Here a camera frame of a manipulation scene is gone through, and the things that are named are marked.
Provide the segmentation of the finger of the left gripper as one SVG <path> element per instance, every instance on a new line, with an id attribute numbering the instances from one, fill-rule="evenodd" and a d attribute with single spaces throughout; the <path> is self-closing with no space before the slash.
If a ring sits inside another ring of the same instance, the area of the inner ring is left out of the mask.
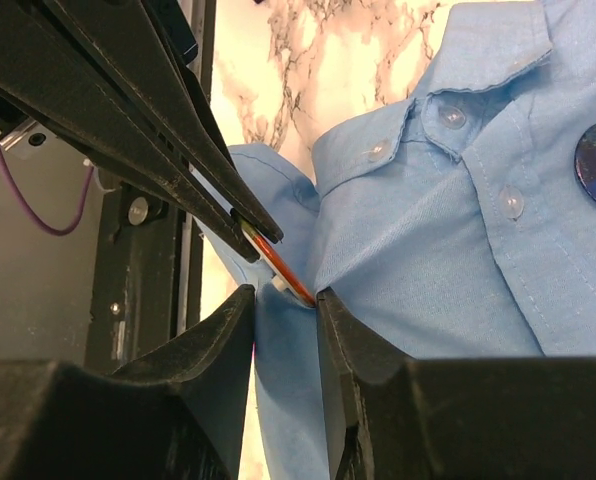
<path id="1" fill-rule="evenodd" d="M 158 154 L 131 163 L 171 201 L 229 244 L 244 236 L 237 221 L 272 242 L 272 219 L 238 174 L 197 77 L 182 61 L 148 1 L 49 1 L 49 11 L 120 90 L 130 126 Z"/>
<path id="2" fill-rule="evenodd" d="M 0 1 L 0 99 L 257 259 L 260 203 L 149 2 Z"/>

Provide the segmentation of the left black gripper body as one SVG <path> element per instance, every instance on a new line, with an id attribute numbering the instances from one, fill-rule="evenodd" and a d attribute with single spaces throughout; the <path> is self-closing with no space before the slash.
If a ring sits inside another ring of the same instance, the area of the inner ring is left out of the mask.
<path id="1" fill-rule="evenodd" d="M 156 150 L 47 2 L 0 1 L 0 128 L 29 116 L 87 150 Z M 186 65 L 194 41 L 178 2 L 148 2 Z"/>

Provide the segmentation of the orange round brooch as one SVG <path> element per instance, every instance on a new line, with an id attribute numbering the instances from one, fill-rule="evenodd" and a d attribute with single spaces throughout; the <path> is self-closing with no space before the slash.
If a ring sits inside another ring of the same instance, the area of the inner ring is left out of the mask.
<path id="1" fill-rule="evenodd" d="M 248 221 L 239 219 L 243 235 L 274 272 L 271 283 L 279 291 L 290 291 L 303 305 L 315 307 L 315 299 L 271 243 Z"/>

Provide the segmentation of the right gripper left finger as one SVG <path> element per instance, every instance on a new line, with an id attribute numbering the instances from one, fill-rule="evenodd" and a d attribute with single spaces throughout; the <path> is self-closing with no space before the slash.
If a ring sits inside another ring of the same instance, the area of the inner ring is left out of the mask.
<path id="1" fill-rule="evenodd" d="M 255 291 L 109 375 L 0 361 L 0 479 L 234 479 Z"/>

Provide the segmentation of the light blue shirt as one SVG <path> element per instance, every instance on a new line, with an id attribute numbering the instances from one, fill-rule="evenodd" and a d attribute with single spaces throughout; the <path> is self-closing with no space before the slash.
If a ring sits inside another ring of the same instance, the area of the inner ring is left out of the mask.
<path id="1" fill-rule="evenodd" d="M 419 359 L 596 356 L 596 1 L 460 3 L 406 98 L 348 119 L 307 177 L 230 152 L 311 290 Z"/>

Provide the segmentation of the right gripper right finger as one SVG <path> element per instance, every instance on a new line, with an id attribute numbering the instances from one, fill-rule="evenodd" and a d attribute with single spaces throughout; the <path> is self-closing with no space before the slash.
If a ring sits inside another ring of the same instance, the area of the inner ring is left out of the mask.
<path id="1" fill-rule="evenodd" d="M 317 297 L 333 479 L 596 479 L 596 358 L 417 360 Z"/>

